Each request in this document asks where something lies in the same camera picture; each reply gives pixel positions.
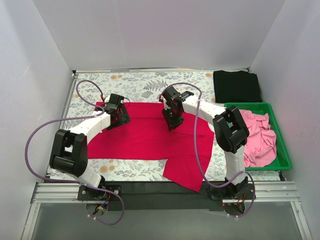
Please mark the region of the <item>red t shirt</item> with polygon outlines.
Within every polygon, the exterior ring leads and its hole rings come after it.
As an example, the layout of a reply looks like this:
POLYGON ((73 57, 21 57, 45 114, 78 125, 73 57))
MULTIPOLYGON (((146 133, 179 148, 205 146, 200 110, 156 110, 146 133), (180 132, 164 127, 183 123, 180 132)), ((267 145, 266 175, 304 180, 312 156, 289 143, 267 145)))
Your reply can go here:
POLYGON ((164 177, 199 192, 212 156, 214 132, 208 123, 184 113, 184 121, 169 131, 162 115, 163 104, 126 103, 130 122, 104 130, 88 144, 90 159, 161 160, 166 159, 164 177))

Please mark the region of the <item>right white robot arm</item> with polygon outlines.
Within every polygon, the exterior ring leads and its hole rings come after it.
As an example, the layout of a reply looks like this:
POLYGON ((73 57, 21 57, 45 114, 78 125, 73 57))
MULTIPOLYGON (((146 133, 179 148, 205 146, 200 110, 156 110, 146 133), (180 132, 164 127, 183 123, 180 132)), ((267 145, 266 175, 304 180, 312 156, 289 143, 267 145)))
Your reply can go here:
POLYGON ((243 195, 248 185, 244 151, 250 133, 240 110, 236 106, 225 108, 207 102, 202 100, 201 95, 190 91, 181 93, 174 85, 166 87, 158 100, 164 105, 162 114, 169 130, 174 130, 183 123, 184 113, 195 116, 194 131, 197 130, 199 119, 213 126, 216 142, 224 151, 226 175, 223 184, 210 183, 209 187, 217 189, 219 196, 243 195))

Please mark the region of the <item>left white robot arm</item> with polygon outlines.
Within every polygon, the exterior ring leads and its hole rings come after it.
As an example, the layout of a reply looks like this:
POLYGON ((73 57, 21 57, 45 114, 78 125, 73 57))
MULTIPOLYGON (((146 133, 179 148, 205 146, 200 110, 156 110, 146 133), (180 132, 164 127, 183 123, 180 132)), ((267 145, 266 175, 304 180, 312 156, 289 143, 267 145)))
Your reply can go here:
POLYGON ((69 130, 60 129, 53 140, 49 166, 65 173, 81 184, 98 188, 103 177, 88 165, 88 143, 104 130, 111 130, 131 121, 124 96, 112 93, 102 108, 96 107, 90 118, 69 130))

